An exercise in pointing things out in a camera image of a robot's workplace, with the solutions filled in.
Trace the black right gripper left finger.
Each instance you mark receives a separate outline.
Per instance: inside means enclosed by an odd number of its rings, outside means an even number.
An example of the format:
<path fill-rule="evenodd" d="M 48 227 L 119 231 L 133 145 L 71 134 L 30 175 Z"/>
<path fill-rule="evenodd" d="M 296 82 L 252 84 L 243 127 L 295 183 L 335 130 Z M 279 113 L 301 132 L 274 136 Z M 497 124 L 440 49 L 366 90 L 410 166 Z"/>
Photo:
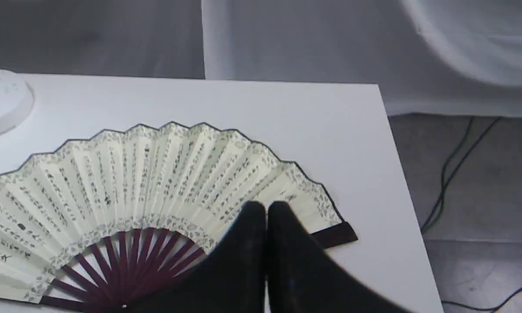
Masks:
<path fill-rule="evenodd" d="M 246 202 L 215 249 L 174 286 L 132 303 L 128 313 L 262 313 L 266 210 Z"/>

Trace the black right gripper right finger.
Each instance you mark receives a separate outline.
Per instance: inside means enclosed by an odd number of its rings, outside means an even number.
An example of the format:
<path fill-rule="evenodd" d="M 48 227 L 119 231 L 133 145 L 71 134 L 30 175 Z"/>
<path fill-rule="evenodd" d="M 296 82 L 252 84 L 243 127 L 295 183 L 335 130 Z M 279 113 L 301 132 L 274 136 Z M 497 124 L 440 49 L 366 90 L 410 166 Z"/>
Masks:
<path fill-rule="evenodd" d="M 406 312 L 329 257 L 283 201 L 268 210 L 267 284 L 273 313 Z"/>

